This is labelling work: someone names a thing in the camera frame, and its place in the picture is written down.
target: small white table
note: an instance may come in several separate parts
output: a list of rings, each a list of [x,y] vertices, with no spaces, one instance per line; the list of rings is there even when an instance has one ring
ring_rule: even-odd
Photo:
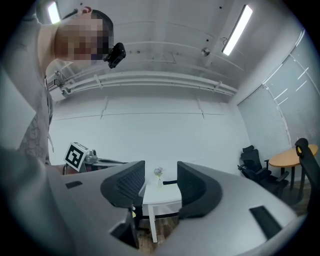
[[[143,204],[148,205],[151,234],[154,243],[158,242],[154,207],[180,203],[181,199],[181,193],[177,184],[168,184],[161,187],[153,184],[146,185]]]

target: gray surface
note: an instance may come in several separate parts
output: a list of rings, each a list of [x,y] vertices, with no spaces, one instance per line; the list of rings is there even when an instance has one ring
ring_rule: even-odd
[[[265,206],[282,228],[297,217],[281,200],[247,178],[185,164],[217,180],[222,200],[203,218],[180,220],[157,255],[242,254],[267,241],[249,208]]]
[[[135,162],[61,176],[55,168],[45,167],[35,158],[22,158],[21,154],[8,154],[4,150],[0,151],[0,156],[5,170],[0,172],[0,181],[8,205],[21,228],[36,242],[46,244],[51,250],[75,251],[79,256],[141,255],[110,234],[114,227],[125,221],[128,210],[115,208],[100,193],[105,178]],[[223,189],[222,200],[203,218],[181,220],[156,255],[271,255],[299,227],[301,222],[295,222],[277,238],[265,243],[249,208],[264,205],[282,227],[296,220],[295,213],[246,178],[195,164],[187,165],[216,179]],[[83,184],[67,189],[65,183],[72,181]]]
[[[76,255],[141,255],[110,234],[127,216],[127,209],[115,208],[100,193],[102,181],[137,162],[87,173],[61,176],[48,171],[51,189],[61,215],[72,234]],[[67,189],[65,183],[83,185]]]

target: black camera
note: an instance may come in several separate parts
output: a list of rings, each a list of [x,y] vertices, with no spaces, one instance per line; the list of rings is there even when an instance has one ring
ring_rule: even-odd
[[[115,68],[123,58],[126,57],[126,50],[122,42],[118,42],[110,51],[110,53],[103,58],[104,62],[108,62],[109,68]]]

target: white wall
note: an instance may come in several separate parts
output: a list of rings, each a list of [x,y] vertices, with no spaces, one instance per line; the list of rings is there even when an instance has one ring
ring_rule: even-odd
[[[107,108],[100,119],[101,109]],[[198,89],[135,86],[88,90],[54,106],[50,135],[53,165],[63,163],[70,142],[96,149],[100,158],[145,160],[148,182],[156,167],[163,180],[177,179],[177,161],[196,163],[239,175],[240,152],[248,135],[240,114],[224,95]],[[196,97],[204,111],[198,107]],[[179,206],[155,214],[171,213]]]

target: black seat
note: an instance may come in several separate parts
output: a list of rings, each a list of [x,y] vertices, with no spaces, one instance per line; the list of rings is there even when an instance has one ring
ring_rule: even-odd
[[[241,168],[239,165],[238,169],[246,178],[258,183],[260,186],[264,187],[278,198],[281,198],[284,188],[289,184],[289,181],[285,180],[285,178],[289,175],[288,171],[286,171],[279,178],[269,175],[264,179],[260,179],[259,174],[250,169]]]
[[[242,151],[243,153],[241,154],[240,159],[244,164],[240,166],[241,168],[247,168],[255,172],[259,176],[260,180],[271,175],[271,171],[268,169],[269,159],[265,160],[266,167],[263,168],[259,158],[259,151],[255,149],[253,145],[243,148]]]
[[[312,154],[309,143],[305,138],[300,138],[295,143],[296,153],[302,166],[302,174],[308,177],[311,185],[311,194],[307,210],[310,212],[315,207],[319,207],[320,195],[320,167]]]

